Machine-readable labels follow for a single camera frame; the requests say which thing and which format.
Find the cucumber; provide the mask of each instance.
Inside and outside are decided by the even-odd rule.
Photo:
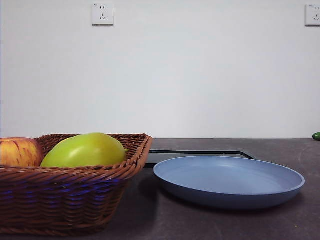
[[[313,138],[314,140],[320,141],[320,132],[317,132],[317,133],[313,134],[313,135],[312,135],[312,138]]]

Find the white wall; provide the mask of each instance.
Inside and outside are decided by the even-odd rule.
[[[113,27],[92,27],[93,2],[1,1],[2,137],[320,132],[307,1],[113,0]]]

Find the green apple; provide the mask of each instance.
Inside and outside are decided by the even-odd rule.
[[[100,132],[81,134],[59,142],[41,167],[75,168],[107,166],[126,160],[126,149],[117,139]]]

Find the red apple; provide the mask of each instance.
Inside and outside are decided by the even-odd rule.
[[[0,165],[39,167],[43,158],[39,143],[32,138],[0,138]]]

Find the white outlet cover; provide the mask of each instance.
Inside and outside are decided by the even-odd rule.
[[[305,5],[305,25],[320,27],[320,4]]]
[[[95,2],[91,6],[91,18],[93,26],[114,25],[114,5],[107,2]]]

